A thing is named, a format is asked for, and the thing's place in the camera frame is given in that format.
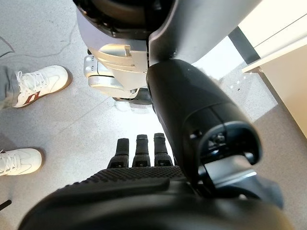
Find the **black baseboard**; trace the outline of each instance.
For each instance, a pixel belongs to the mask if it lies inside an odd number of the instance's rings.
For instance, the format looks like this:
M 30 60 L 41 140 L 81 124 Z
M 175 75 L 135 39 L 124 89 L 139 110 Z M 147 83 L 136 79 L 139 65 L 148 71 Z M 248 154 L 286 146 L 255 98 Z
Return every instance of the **black baseboard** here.
M 228 37 L 230 38 L 231 42 L 234 44 L 246 64 L 250 64 L 254 61 L 260 59 L 258 53 L 255 51 L 254 47 L 245 37 L 243 32 L 239 27 L 234 29 Z

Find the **gray pants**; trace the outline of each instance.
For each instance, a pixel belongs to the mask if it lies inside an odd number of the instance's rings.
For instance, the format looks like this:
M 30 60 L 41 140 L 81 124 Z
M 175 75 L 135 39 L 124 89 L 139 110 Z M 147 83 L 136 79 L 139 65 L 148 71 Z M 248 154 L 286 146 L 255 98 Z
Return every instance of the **gray pants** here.
M 0 110 L 17 104 L 19 86 L 15 71 L 0 66 Z

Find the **white sneaker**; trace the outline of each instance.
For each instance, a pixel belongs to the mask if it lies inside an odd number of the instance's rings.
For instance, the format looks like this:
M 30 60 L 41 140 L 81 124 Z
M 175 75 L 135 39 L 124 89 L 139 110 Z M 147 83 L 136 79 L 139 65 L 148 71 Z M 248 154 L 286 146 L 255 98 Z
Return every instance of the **white sneaker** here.
M 42 164 L 42 156 L 36 149 L 0 151 L 0 176 L 33 173 Z
M 15 108 L 26 107 L 46 94 L 60 91 L 70 83 L 62 66 L 49 66 L 32 73 L 16 72 L 20 94 Z

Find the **red stripe on sneaker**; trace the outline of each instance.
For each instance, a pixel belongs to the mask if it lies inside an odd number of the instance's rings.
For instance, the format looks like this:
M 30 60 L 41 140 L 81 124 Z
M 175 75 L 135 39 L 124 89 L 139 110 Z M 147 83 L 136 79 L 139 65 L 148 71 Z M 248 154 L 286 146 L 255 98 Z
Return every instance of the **red stripe on sneaker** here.
M 33 98 L 33 96 L 34 96 L 34 101 L 37 100 L 39 98 L 39 93 L 40 93 L 40 91 L 30 95 L 23 105 L 28 104 L 29 102 L 31 102 L 31 99 Z

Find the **gray concrete floor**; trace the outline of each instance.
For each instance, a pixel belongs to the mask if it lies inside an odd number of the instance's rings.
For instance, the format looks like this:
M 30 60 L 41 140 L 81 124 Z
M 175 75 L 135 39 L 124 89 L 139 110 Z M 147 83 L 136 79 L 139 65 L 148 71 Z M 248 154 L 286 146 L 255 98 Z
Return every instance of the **gray concrete floor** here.
M 0 202 L 13 201 L 0 212 L 0 228 L 14 230 L 44 196 L 105 168 L 118 138 L 129 138 L 130 152 L 134 152 L 137 134 L 147 134 L 152 140 L 155 132 L 163 130 L 151 107 L 117 103 L 88 87 L 83 76 L 86 46 L 72 1 L 0 0 L 0 5 L 0 36 L 15 50 L 0 58 L 0 64 L 24 72 L 62 65 L 73 75 L 72 84 L 61 92 L 24 109 L 0 111 L 0 149 L 40 148 L 46 157 L 43 167 L 33 174 L 0 178 Z M 7 50 L 0 41 L 0 54 Z M 218 55 L 221 50 L 223 59 Z M 196 65 L 254 123 L 264 147 L 256 169 L 280 184 L 286 215 L 296 229 L 306 229 L 307 143 L 288 111 L 258 74 L 242 74 L 245 63 L 229 39 Z

